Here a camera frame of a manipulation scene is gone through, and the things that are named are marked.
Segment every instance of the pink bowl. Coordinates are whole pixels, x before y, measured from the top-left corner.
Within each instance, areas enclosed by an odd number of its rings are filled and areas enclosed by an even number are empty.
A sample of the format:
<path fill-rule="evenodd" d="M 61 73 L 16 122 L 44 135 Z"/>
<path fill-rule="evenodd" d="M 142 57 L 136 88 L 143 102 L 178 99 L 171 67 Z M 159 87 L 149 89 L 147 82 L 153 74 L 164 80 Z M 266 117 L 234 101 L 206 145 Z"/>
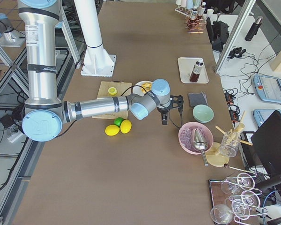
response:
<path fill-rule="evenodd" d="M 195 128 L 199 128 L 200 131 L 203 133 L 204 137 L 206 138 L 206 141 L 208 142 L 208 148 L 205 150 L 205 152 L 207 152 L 211 148 L 211 146 L 214 142 L 214 137 L 212 136 L 211 131 L 201 123 L 197 123 L 197 122 L 185 123 L 179 130 L 178 138 L 179 138 L 179 143 L 180 143 L 181 147 L 186 152 L 188 152 L 190 154 L 194 154 L 194 155 L 200 155 L 201 153 L 197 152 L 193 147 L 190 147 L 190 148 L 185 147 L 180 140 L 181 136 L 183 135 L 182 134 L 183 131 L 185 131 L 186 129 L 193 130 Z"/>

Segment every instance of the black tumbler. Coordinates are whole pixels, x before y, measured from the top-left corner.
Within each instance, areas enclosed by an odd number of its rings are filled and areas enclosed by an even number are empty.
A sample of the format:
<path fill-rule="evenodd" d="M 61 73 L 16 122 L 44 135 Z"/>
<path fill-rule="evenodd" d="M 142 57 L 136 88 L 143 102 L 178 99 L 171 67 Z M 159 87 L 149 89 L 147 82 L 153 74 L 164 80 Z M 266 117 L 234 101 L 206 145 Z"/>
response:
<path fill-rule="evenodd" d="M 254 37 L 254 35 L 257 34 L 257 31 L 258 31 L 259 27 L 261 26 L 262 20 L 263 20 L 262 16 L 257 17 L 256 21 L 252 24 L 249 32 L 247 33 L 247 35 L 244 38 L 246 41 L 251 41 L 252 38 Z"/>

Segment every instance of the backpack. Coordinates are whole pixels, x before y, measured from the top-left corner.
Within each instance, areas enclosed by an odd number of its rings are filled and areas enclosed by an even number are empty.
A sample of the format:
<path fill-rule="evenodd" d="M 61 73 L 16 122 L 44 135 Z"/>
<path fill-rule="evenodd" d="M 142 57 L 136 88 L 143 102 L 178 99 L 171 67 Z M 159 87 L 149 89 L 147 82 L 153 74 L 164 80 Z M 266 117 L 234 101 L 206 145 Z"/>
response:
<path fill-rule="evenodd" d="M 225 13 L 229 14 L 234 11 L 234 9 L 240 5 L 241 7 L 244 5 L 245 0 L 204 0 L 206 2 L 206 10 L 209 8 L 214 9 L 214 13 Z"/>

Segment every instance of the metal scoop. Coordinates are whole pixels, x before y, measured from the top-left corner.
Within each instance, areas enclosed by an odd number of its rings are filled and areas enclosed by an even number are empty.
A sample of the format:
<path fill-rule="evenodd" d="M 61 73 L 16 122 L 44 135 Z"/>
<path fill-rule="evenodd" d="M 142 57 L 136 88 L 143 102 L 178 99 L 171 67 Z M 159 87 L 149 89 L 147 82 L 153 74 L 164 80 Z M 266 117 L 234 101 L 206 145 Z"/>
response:
<path fill-rule="evenodd" d="M 204 152 L 208 148 L 208 143 L 202 133 L 200 132 L 200 130 L 197 128 L 192 130 L 192 147 L 195 148 L 195 150 L 201 152 L 204 161 L 204 166 L 208 166 L 208 162 Z"/>

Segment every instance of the label on robot arm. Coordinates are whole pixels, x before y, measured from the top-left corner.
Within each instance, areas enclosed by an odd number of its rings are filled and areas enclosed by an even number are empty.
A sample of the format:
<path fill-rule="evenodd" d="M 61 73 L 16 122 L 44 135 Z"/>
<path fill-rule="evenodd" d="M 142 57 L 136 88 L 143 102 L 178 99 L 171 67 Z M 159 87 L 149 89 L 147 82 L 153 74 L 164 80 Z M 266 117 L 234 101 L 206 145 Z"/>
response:
<path fill-rule="evenodd" d="M 26 46 L 39 46 L 39 28 L 36 25 L 26 25 Z"/>

